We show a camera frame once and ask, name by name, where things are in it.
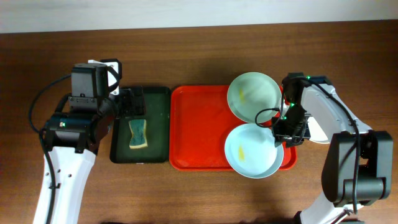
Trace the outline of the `white plate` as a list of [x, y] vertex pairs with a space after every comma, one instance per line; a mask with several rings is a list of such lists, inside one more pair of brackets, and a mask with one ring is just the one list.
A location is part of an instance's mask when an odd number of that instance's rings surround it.
[[323, 132], [320, 125], [317, 123], [313, 116], [310, 116], [307, 120], [308, 129], [310, 131], [310, 141], [319, 144], [329, 144], [330, 140], [327, 138], [326, 134]]

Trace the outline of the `green yellow sponge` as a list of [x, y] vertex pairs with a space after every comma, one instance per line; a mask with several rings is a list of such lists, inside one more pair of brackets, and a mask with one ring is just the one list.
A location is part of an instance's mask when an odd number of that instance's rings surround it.
[[141, 149], [148, 146], [146, 127], [147, 121], [145, 119], [133, 119], [129, 121], [131, 131], [130, 149]]

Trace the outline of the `light blue plate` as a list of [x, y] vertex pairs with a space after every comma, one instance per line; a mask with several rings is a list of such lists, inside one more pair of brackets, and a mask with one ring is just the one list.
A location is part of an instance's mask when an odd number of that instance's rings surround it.
[[284, 148], [275, 145], [269, 128], [242, 124], [234, 128], [224, 143], [228, 164], [242, 176], [263, 179], [274, 174], [282, 165]]

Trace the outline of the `mint green plate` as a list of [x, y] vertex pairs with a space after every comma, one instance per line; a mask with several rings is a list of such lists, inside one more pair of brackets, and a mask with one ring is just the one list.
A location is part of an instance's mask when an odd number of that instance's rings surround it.
[[232, 113], [247, 123], [264, 123], [273, 118], [281, 106], [279, 85], [269, 76], [247, 72], [235, 78], [227, 91]]

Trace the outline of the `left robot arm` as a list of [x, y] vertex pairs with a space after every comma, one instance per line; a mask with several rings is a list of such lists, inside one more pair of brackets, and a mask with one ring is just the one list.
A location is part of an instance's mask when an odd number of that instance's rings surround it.
[[100, 141], [114, 120], [146, 113], [140, 86], [120, 88], [119, 60], [89, 60], [67, 76], [72, 90], [38, 130], [44, 176], [34, 223], [76, 223]]

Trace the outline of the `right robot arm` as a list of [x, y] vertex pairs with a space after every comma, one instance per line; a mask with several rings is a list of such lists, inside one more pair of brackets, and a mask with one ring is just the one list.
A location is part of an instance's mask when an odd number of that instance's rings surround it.
[[393, 139], [358, 119], [342, 102], [326, 77], [291, 73], [282, 80], [282, 96], [290, 103], [272, 121], [275, 144], [301, 144], [313, 117], [329, 140], [321, 175], [322, 192], [294, 223], [339, 223], [360, 208], [388, 198], [392, 183]]

